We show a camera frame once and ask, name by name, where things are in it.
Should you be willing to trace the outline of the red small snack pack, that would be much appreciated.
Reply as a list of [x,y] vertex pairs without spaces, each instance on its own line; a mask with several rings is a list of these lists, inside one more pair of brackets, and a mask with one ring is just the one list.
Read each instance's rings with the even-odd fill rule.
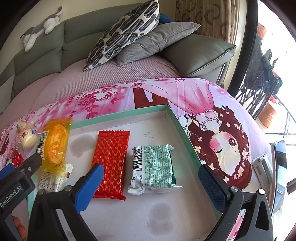
[[11,152],[10,152],[10,157],[7,161],[7,165],[8,164],[13,164],[13,166],[15,168],[19,167],[20,165],[22,165],[22,163],[24,162],[24,159],[20,153],[20,151],[14,147],[11,149]]

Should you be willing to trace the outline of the white cream snack sachet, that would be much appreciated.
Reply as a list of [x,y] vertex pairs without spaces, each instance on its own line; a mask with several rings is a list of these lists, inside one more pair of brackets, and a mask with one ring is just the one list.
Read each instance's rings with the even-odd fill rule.
[[62,191],[73,171],[73,167],[72,164],[66,164],[65,170],[58,172],[58,174],[43,171],[39,180],[39,190],[44,189],[50,193]]

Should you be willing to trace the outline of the yellow cake snack pack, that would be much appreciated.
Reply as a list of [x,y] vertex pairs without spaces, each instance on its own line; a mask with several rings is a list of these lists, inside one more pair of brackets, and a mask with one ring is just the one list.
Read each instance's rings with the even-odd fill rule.
[[66,169],[66,150],[72,117],[50,120],[39,135],[35,152],[40,154],[40,170],[60,174]]

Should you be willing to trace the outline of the clear pack yellow bun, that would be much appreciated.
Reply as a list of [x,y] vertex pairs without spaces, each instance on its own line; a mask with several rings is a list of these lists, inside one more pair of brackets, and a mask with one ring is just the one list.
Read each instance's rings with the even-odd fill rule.
[[33,121],[20,120],[16,125],[16,145],[27,155],[35,146],[40,131]]

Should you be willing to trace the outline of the red patterned snack bar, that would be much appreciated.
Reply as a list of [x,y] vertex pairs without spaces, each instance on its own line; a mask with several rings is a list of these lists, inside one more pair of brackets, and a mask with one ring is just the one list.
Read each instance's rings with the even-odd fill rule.
[[104,177],[94,198],[124,201],[125,164],[130,131],[99,131],[92,165],[100,164]]

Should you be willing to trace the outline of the green white snack pack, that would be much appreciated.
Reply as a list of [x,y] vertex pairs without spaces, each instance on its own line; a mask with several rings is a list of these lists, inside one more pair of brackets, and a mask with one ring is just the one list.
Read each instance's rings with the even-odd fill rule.
[[165,145],[136,146],[132,149],[132,178],[127,193],[167,193],[182,189],[176,184],[171,153]]

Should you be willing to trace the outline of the pink cartoon tablecloth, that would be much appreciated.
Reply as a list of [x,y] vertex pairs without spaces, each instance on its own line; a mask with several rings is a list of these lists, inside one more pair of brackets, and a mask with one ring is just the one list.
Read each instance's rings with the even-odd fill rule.
[[[41,134],[44,126],[56,118],[72,117],[72,127],[90,118],[159,105],[168,106],[176,116],[200,166],[208,165],[229,186],[227,210],[218,211],[218,222],[205,240],[273,240],[266,195],[261,193],[251,165],[252,159],[266,152],[268,146],[243,106],[210,81],[158,78],[113,84],[59,99],[18,119],[33,121]],[[38,178],[38,174],[33,175],[36,187],[28,195],[31,211],[38,194]],[[69,198],[67,192],[59,211],[75,210],[73,205],[66,205]]]

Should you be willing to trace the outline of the light grey small cushion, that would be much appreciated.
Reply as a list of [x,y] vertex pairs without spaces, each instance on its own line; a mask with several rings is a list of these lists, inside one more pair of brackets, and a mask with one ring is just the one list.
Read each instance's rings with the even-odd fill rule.
[[15,76],[12,75],[0,87],[0,113],[2,114],[11,102],[11,94],[13,92],[13,83]]

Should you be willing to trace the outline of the orange bucket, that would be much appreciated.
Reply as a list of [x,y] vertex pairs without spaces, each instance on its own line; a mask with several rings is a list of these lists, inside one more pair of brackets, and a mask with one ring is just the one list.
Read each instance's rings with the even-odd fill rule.
[[271,96],[266,103],[265,107],[263,110],[260,112],[258,118],[260,122],[266,127],[270,128],[273,119],[276,115],[276,98],[274,96]]

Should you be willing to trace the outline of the pink sofa cover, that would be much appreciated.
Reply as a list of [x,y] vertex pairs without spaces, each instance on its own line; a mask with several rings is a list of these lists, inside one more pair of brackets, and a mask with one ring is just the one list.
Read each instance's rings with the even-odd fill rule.
[[1,129],[46,104],[85,91],[136,80],[180,76],[172,63],[158,56],[125,65],[118,65],[112,59],[87,72],[82,72],[84,63],[85,60],[80,60],[61,73],[45,76],[23,89],[1,114]]

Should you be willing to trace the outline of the folded black chair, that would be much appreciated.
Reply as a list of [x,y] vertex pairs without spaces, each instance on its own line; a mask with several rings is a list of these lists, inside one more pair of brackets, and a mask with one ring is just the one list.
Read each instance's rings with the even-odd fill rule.
[[269,49],[263,53],[261,44],[262,38],[256,36],[245,77],[235,98],[253,119],[259,116],[282,85],[281,78],[273,71],[276,60],[271,62],[272,51]]

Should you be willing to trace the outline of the grey white plush dog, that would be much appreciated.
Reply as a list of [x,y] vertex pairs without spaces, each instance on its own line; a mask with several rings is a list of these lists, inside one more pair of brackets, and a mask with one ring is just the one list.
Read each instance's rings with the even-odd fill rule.
[[25,52],[29,52],[34,46],[36,39],[42,34],[49,34],[53,29],[60,24],[59,16],[63,13],[60,6],[54,14],[46,17],[39,25],[28,28],[21,36]]

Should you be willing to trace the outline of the grey green sofa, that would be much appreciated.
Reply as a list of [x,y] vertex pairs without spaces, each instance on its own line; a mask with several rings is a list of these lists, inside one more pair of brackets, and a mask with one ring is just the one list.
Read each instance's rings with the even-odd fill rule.
[[115,57],[87,72],[83,66],[96,42],[124,14],[138,4],[92,11],[54,25],[58,9],[41,25],[29,28],[26,42],[1,73],[1,114],[11,118],[12,107],[23,104],[22,113],[61,98],[106,85],[156,77],[204,77],[220,84],[223,66],[235,53],[235,45],[197,35],[199,25],[171,22],[124,47]]

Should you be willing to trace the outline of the grey pillow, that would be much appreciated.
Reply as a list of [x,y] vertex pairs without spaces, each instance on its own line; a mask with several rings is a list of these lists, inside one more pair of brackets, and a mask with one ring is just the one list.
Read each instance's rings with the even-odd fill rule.
[[158,25],[148,34],[124,47],[116,56],[118,65],[150,57],[173,43],[194,33],[200,24],[193,22],[173,22]]

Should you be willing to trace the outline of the black white patterned pillow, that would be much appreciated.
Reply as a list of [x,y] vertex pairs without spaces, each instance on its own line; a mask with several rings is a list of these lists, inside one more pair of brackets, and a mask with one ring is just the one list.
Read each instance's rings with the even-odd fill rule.
[[118,19],[90,51],[83,72],[115,57],[124,47],[151,32],[159,23],[159,2],[148,1]]

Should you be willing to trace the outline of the patterned beige curtain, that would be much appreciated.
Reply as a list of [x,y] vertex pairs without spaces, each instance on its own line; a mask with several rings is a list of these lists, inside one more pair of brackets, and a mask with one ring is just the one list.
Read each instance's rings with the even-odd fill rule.
[[246,1],[176,1],[175,20],[200,24],[201,34],[241,45],[246,19]]

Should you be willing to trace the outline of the blue cloth behind pillows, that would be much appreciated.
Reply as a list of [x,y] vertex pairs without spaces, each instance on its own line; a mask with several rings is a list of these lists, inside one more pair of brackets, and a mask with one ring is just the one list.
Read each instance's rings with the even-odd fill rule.
[[159,24],[173,23],[174,20],[168,18],[165,14],[160,13],[159,15]]

